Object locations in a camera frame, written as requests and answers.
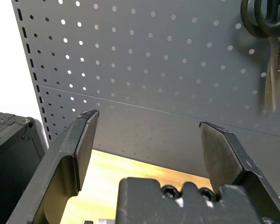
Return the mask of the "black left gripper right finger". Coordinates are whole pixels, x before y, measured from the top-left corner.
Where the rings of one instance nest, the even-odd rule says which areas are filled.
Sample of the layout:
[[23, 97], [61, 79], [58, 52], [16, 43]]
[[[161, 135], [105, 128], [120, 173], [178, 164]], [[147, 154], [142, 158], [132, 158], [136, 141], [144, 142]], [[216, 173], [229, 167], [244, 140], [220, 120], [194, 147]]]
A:
[[221, 186], [243, 187], [256, 213], [264, 221], [280, 224], [280, 198], [237, 137], [207, 121], [199, 124], [203, 158], [215, 193]]

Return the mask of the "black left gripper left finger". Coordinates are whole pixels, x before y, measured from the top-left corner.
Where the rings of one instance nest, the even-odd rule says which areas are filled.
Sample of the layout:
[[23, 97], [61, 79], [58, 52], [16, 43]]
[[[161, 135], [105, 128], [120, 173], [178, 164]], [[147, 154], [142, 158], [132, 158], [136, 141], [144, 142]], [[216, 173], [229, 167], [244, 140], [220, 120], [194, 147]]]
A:
[[81, 113], [50, 144], [9, 217], [9, 224], [58, 224], [83, 187], [99, 118]]

